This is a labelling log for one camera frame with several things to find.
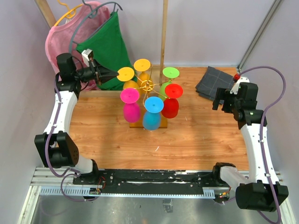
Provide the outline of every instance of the pink cloth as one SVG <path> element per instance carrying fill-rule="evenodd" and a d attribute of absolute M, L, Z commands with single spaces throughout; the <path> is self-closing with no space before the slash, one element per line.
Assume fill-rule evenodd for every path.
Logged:
<path fill-rule="evenodd" d="M 101 3 L 97 1 L 90 1 L 87 2 L 92 6 L 92 8 L 96 8 L 97 6 L 100 6 Z M 90 7 L 83 5 L 80 8 L 80 11 L 73 17 L 73 19 L 61 26 L 52 27 L 49 31 L 49 34 L 47 36 L 46 44 L 45 44 L 45 50 L 46 55 L 48 57 L 48 60 L 50 61 L 55 74 L 59 72 L 56 57 L 62 53 L 69 52 L 69 44 L 71 41 L 71 36 L 73 35 L 75 29 L 78 27 L 79 23 L 90 13 Z M 106 6 L 103 6 L 98 9 L 98 13 L 95 18 L 93 19 L 87 19 L 83 25 L 80 27 L 78 32 L 76 33 L 76 36 L 74 38 L 74 41 L 77 43 L 81 43 L 85 41 L 100 25 L 102 25 L 107 19 L 110 17 L 109 9 Z M 76 50 L 76 44 L 73 43 L 72 45 L 72 55 L 79 58 L 81 62 L 83 63 L 83 59 L 80 53 L 78 53 Z M 81 64 L 77 63 L 76 60 L 74 60 L 76 63 L 76 66 L 78 69 L 81 68 Z M 89 83 L 89 86 L 86 88 L 86 90 L 95 89 L 95 81 L 91 81 Z"/>

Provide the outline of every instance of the wooden tabletop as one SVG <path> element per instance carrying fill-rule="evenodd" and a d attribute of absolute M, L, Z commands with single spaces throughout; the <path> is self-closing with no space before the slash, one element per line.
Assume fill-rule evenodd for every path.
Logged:
<path fill-rule="evenodd" d="M 173 81 L 184 94 L 178 116 L 167 129 L 129 128 L 119 97 L 80 96 L 71 119 L 71 137 L 80 153 L 99 168 L 211 170 L 216 162 L 230 162 L 248 170 L 246 147 L 232 114 L 212 110 L 212 101 L 198 96 L 196 84 L 206 68 L 178 68 Z M 235 68 L 218 68 L 234 75 Z"/>

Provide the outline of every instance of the dark gray cloth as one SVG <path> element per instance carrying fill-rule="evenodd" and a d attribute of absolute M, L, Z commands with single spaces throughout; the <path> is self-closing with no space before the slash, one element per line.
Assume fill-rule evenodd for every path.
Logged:
<path fill-rule="evenodd" d="M 214 100 L 218 87 L 231 89 L 233 85 L 234 81 L 231 75 L 209 66 L 195 88 L 201 97 Z"/>

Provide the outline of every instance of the metal frame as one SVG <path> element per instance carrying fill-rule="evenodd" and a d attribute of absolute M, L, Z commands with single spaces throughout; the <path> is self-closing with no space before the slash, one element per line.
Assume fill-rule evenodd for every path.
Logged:
<path fill-rule="evenodd" d="M 251 44 L 249 45 L 248 49 L 246 50 L 241 62 L 237 66 L 238 72 L 242 71 L 242 68 L 244 67 L 245 63 L 247 62 L 248 58 L 250 57 L 253 49 L 255 48 L 256 44 L 260 40 L 261 36 L 264 34 L 266 28 L 268 27 L 270 21 L 272 20 L 273 16 L 277 12 L 278 8 L 281 6 L 281 3 L 284 0 L 274 0 L 272 6 L 270 7 L 266 17 L 264 18 L 261 26 L 259 27 L 256 35 L 254 36 Z"/>
<path fill-rule="evenodd" d="M 55 169 L 58 173 L 64 171 L 63 168 Z M 209 170 L 198 170 L 194 172 L 210 172 Z M 249 171 L 240 171 L 243 176 L 248 176 Z M 276 172 L 279 181 L 282 182 L 279 172 Z M 38 197 L 41 195 L 61 195 L 60 193 L 60 183 L 62 178 L 55 177 L 48 168 L 36 168 L 33 178 L 24 202 L 18 224 L 28 224 L 31 223 L 34 211 L 36 209 L 36 204 Z M 70 196 L 90 196 L 88 194 L 90 188 L 95 188 L 95 185 L 73 185 L 73 177 L 67 177 L 65 179 L 65 184 L 68 185 L 67 193 Z M 159 197 L 159 198 L 198 198 L 198 199 L 213 199 L 215 198 L 216 192 L 223 192 L 228 188 L 224 187 L 204 187 L 203 195 L 194 196 L 181 196 L 181 195 L 138 195 L 138 194 L 122 194 L 122 195 L 112 195 L 112 194 L 102 194 L 101 196 L 106 197 Z M 280 206 L 282 213 L 283 223 L 296 224 L 292 208 L 290 206 L 288 198 Z"/>

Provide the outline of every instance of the red button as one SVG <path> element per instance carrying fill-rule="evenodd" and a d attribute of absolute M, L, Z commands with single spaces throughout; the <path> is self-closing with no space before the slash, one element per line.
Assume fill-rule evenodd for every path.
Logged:
<path fill-rule="evenodd" d="M 240 75 L 239 74 L 235 74 L 235 76 L 234 76 L 234 81 L 236 82 L 236 81 L 238 81 L 239 79 L 240 79 Z"/>

